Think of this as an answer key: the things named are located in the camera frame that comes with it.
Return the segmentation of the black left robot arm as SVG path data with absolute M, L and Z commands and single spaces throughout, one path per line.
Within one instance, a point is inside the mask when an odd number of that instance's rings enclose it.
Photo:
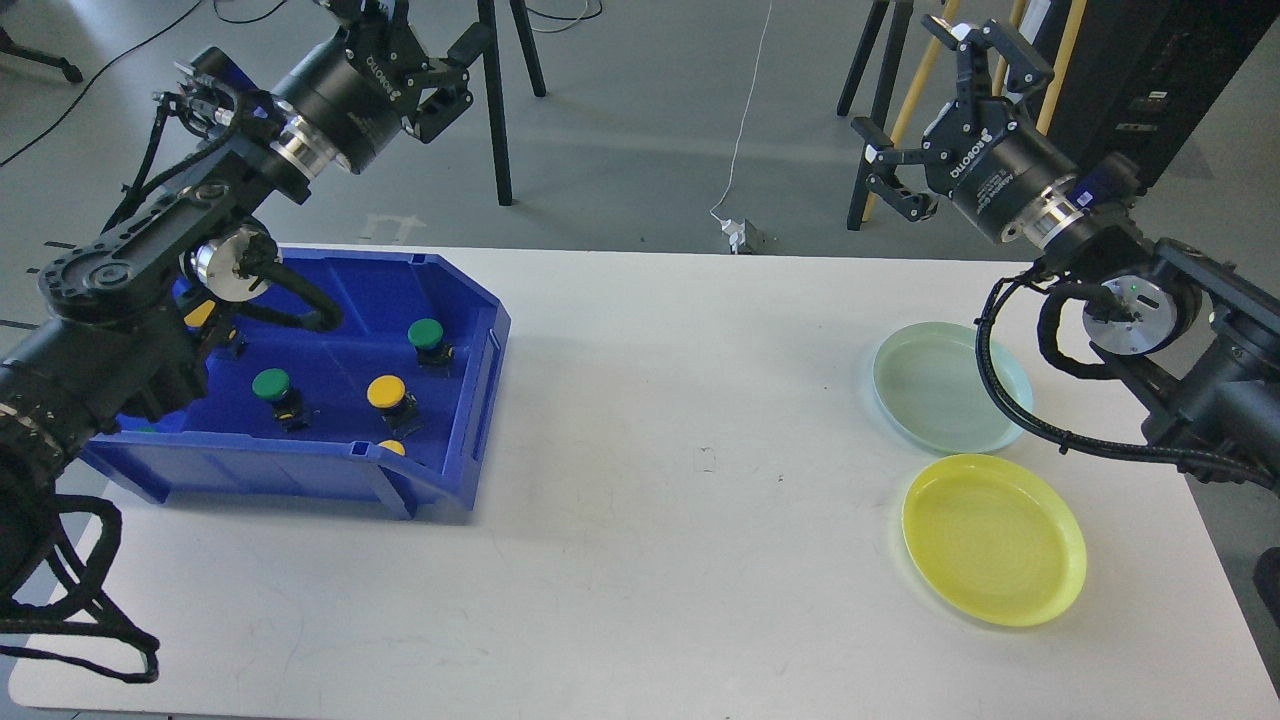
M 288 269 L 255 217 L 273 193 L 302 204 L 330 164 L 367 169 L 399 132 L 431 142 L 474 101 L 470 69 L 497 50 L 490 20 L 443 56 L 419 42 L 406 1 L 325 1 L 335 33 L 275 87 L 223 50 L 201 51 L 157 119 L 134 182 L 100 236 L 49 263 L 50 318 L 4 359 L 3 634 L 120 642 L 137 673 L 5 644 L 15 659 L 131 684 L 157 679 L 159 641 L 109 598 L 122 543 L 105 498 L 61 495 L 58 478 L 119 416 L 157 421 L 209 392 L 206 361 L 238 318 L 329 332 L 339 304 Z

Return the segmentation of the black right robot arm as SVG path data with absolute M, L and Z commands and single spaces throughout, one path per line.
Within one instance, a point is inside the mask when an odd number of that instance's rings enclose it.
M 1171 464 L 1203 483 L 1277 491 L 1277 300 L 1176 240 L 1149 240 L 1129 217 L 1137 169 L 1112 155 L 1082 174 L 1036 127 L 1025 101 L 1050 64 L 1001 20 L 923 27 L 956 61 L 956 90 L 915 149 L 873 119 L 861 184 L 910 222 L 948 200 L 986 238 L 1027 240 L 1039 258 L 992 287 L 975 319 L 986 393 L 1016 427 L 1056 445 L 1132 462 Z M 1143 445 L 1055 427 L 1023 407 L 995 370 L 992 332 L 1020 288 L 1041 293 L 1041 356 L 1079 379 L 1120 380 L 1146 407 Z

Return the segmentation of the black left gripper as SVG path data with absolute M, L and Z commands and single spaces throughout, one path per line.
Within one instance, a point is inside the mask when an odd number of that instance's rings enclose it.
M 317 5 L 338 31 L 271 95 L 319 129 L 349 173 L 369 168 L 403 118 L 412 137 L 430 143 L 471 106 L 470 67 L 494 44 L 490 26 L 475 22 L 444 56 L 429 56 L 410 26 L 407 1 Z

